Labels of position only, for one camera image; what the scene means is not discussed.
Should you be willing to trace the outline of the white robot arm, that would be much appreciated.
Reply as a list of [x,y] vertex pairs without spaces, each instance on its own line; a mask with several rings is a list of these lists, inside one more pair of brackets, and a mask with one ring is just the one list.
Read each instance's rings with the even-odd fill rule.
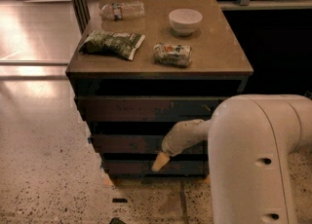
[[152,166],[208,142],[214,224],[297,224],[288,156],[312,143],[312,100],[295,94],[242,94],[208,121],[182,121]]

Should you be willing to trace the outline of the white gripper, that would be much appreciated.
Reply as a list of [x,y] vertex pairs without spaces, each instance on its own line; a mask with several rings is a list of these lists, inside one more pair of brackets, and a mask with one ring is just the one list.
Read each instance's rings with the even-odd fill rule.
[[153,163],[152,170],[157,172],[170,161],[170,156],[174,157],[186,149],[188,143],[182,135],[182,131],[171,129],[162,141],[162,151],[159,152]]

